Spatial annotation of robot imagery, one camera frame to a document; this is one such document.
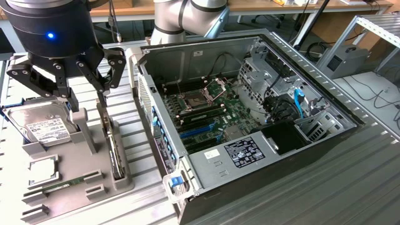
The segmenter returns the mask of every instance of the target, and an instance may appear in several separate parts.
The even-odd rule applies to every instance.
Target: cable
[[[363,32],[362,32],[360,34],[358,34],[356,36],[354,36],[354,37],[346,39],[344,41],[350,41],[350,40],[355,39],[355,38],[356,38],[358,36],[360,36],[362,34],[363,34]],[[314,62],[319,61],[320,57],[315,57],[315,56],[311,55],[311,49],[312,49],[314,47],[319,46],[319,47],[322,48],[322,50],[323,50],[323,53],[324,53],[324,51],[326,51],[327,48],[328,48],[328,47],[326,46],[326,44],[334,44],[334,43],[336,43],[336,41],[335,41],[335,42],[315,42],[315,43],[312,43],[312,44],[308,46],[308,48],[307,48],[307,51],[306,51],[306,57],[307,57],[311,61],[314,61]]]
[[[370,88],[370,90],[372,91],[374,94],[376,94],[376,92],[374,91],[374,89],[371,88],[371,86],[368,86],[367,84],[364,84],[363,82],[360,82],[354,76],[350,76],[358,83],[363,84],[366,87]],[[391,103],[388,100],[386,100],[383,97],[380,97],[382,100],[384,100],[387,103]]]
[[[399,124],[399,122],[400,122],[400,109],[399,109],[399,111],[398,111],[398,113],[396,113],[396,115],[395,115],[395,117],[394,117],[394,121],[396,122],[396,125],[398,125],[398,129],[400,130],[400,124]]]
[[[274,86],[276,85],[278,81],[280,80],[280,77],[282,75],[279,74],[275,81],[272,82],[271,86],[266,89],[264,91],[264,98],[266,98],[266,95],[267,95],[267,92],[271,90],[271,88],[274,88]]]
[[[108,11],[110,11],[110,17],[111,17],[112,23],[114,23],[114,17],[112,17],[112,12],[111,12],[111,2],[112,1],[108,2]],[[111,25],[111,36],[112,36],[114,43],[116,43],[116,40],[115,40],[115,37],[114,37],[114,24]]]
[[[306,7],[304,7],[304,10],[303,10],[303,13],[302,13],[302,17],[303,17],[303,14],[304,14],[304,12],[306,12],[306,9],[307,9],[307,6],[308,6],[310,1],[311,1],[311,0],[307,1]],[[303,30],[303,27],[304,27],[304,24],[306,24],[306,17],[307,17],[307,16],[304,16],[303,24],[302,24],[300,30]],[[299,37],[300,30],[299,30],[296,36],[294,37],[294,39],[290,41],[290,44],[291,44],[292,41],[296,40],[296,38]]]
[[[355,91],[355,93],[358,94],[358,96],[364,100],[364,101],[370,101],[372,99],[375,99],[378,97],[378,94],[372,97],[372,98],[363,98],[363,96],[359,94],[359,92],[356,91],[356,89],[351,86],[350,82],[344,79],[343,77],[343,80],[344,82],[348,84],[350,88]]]
[[[318,56],[323,56],[323,54],[322,53],[319,53],[319,52],[311,52],[312,54],[316,54]]]
[[[120,35],[119,21],[118,21],[116,15],[115,15],[115,7],[114,7],[112,0],[110,0],[110,17],[111,17],[112,23],[114,23],[112,26],[111,26],[112,40],[114,40],[114,42],[116,42],[115,38],[114,38],[114,25],[115,25],[116,28],[118,28],[118,42],[120,43],[122,42],[122,35]]]
[[[291,40],[291,38],[292,38],[292,35],[294,35],[294,32],[295,32],[295,29],[296,29],[296,26],[298,26],[298,24],[299,24],[299,21],[302,20],[302,18],[303,17],[306,17],[306,9],[307,9],[307,6],[308,6],[308,3],[310,3],[310,1],[311,0],[308,0],[307,1],[307,4],[306,4],[306,7],[304,7],[304,10],[303,10],[303,13],[302,13],[302,15],[300,15],[300,18],[299,18],[299,20],[296,21],[296,23],[295,23],[295,26],[294,26],[294,29],[292,29],[292,33],[290,34],[290,39],[288,39],[288,41]]]
[[[380,94],[382,94],[382,92],[383,92],[384,90],[382,90],[382,91],[376,94],[376,92],[372,90],[371,86],[368,86],[367,84],[362,83],[360,81],[358,81],[358,80],[355,79],[355,81],[359,82],[360,84],[366,85],[366,86],[370,88],[370,90],[372,91],[372,93],[375,94],[375,96],[374,96],[372,98],[363,98],[363,96],[359,94],[359,92],[358,92],[356,89],[352,87],[352,85],[350,84],[350,82],[344,79],[344,77],[343,77],[343,80],[344,80],[344,82],[348,84],[348,86],[351,87],[351,89],[356,92],[358,96],[359,96],[364,101],[370,101],[370,100],[375,99],[375,100],[374,100],[374,107],[375,107],[375,108],[382,109],[382,108],[384,108],[384,107],[387,107],[387,106],[390,106],[390,105],[396,105],[396,103],[400,102],[400,100],[399,100],[399,101],[395,101],[395,102],[390,102],[388,100],[386,100],[386,99],[380,96]],[[380,98],[382,100],[384,100],[384,101],[387,102],[387,104],[383,105],[383,106],[376,106],[376,99],[378,99],[378,98]]]
[[[376,5],[380,7],[380,4],[378,3],[376,0],[374,0],[374,2],[376,3]],[[378,11],[380,11],[380,8],[378,9]]]
[[[238,63],[242,65],[242,61],[230,52],[223,52],[222,54],[219,54],[218,58],[215,59],[215,62],[214,62],[212,67],[211,67],[211,71],[207,74],[207,78],[210,78],[210,76],[212,74],[212,71],[215,69],[215,65],[216,65],[220,57],[224,56],[224,64],[223,64],[223,67],[220,68],[220,73],[222,73],[222,71],[223,71],[223,69],[226,68],[226,65],[227,65],[227,55],[230,55],[238,61]]]

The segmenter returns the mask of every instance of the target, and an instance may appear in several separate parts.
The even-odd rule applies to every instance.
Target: green circuit board
[[[234,91],[235,87],[228,83],[226,83],[224,87],[227,90],[211,104],[203,96],[204,92],[202,92],[202,89],[164,96],[164,104],[180,135],[210,125],[212,126],[210,131],[182,138],[190,154],[211,148],[223,142],[231,141],[232,138],[236,139],[240,136],[246,136],[251,130],[260,125],[240,102]],[[212,82],[207,87],[207,90],[212,97],[216,97],[223,92],[222,85],[218,82]],[[196,118],[199,118],[199,122],[196,121],[196,123],[200,123],[200,125],[192,129],[182,131],[186,125],[180,124],[180,120],[176,118],[176,115],[184,115],[188,105],[194,109],[192,112],[195,112],[196,109],[203,109],[204,112],[200,113],[200,116],[196,116]],[[211,114],[212,116],[210,119],[203,118]]]

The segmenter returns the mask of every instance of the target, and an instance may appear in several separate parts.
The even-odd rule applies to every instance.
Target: hard drive
[[[2,113],[27,141],[40,142],[46,147],[68,142],[70,134],[79,130],[71,122],[67,103],[56,97],[40,97],[22,101],[19,106],[3,106]]]

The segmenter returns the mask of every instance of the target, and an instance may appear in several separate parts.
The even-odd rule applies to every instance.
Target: sticker label
[[[194,56],[202,56],[202,55],[203,55],[203,51],[194,52]]]
[[[206,152],[204,155],[206,155],[206,158],[207,158],[207,159],[211,159],[211,158],[219,156],[219,155],[220,155],[220,152],[219,152],[218,149],[214,149],[214,150]]]
[[[207,115],[203,115],[203,116],[195,117],[195,118],[192,118],[192,120],[191,120],[191,121],[200,120],[200,119],[203,119],[203,118],[206,118],[206,117],[207,117]]]
[[[247,165],[255,163],[260,159],[264,159],[266,156],[258,147],[252,137],[242,139],[224,146],[231,159],[238,168],[243,168]]]
[[[70,137],[62,118],[31,123],[27,127],[40,143],[54,142]]]

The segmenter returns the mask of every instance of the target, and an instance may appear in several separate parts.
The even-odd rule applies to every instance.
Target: blue pcie slot
[[[180,138],[191,137],[194,135],[202,134],[204,132],[212,131],[215,123],[210,124],[206,127],[198,128],[190,132],[186,132],[180,135]]]

